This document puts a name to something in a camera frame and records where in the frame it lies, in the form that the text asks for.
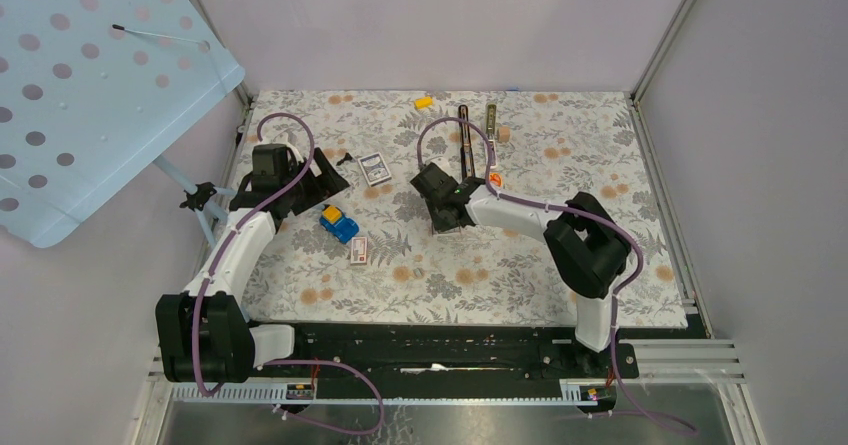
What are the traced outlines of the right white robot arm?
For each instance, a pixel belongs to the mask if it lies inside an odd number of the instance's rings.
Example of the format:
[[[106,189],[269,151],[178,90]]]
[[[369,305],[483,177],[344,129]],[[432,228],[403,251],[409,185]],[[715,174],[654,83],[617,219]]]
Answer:
[[[598,200],[580,192],[562,207],[528,198],[508,199],[481,178],[456,181],[430,163],[411,179],[438,232],[472,226],[498,227],[548,247],[565,285],[577,295],[575,367],[597,377],[613,363],[612,290],[625,272],[632,245],[613,227]]]

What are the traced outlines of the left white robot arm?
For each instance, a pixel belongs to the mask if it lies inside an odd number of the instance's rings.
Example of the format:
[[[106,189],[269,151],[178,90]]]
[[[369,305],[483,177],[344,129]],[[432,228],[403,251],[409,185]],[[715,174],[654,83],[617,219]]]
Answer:
[[[293,327],[254,323],[241,300],[283,220],[348,186],[320,148],[310,154],[286,144],[254,148],[208,260],[181,293],[162,296],[155,307],[169,381],[242,383],[271,361],[288,376],[307,369],[311,352]]]

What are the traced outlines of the white beige stapler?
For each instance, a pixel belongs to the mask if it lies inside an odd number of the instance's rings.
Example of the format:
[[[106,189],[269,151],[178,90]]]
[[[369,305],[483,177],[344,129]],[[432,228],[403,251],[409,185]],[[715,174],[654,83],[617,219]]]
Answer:
[[[488,103],[486,106],[485,116],[485,133],[486,138],[491,148],[491,163],[492,167],[497,166],[497,138],[498,129],[496,123],[497,106],[495,103]]]

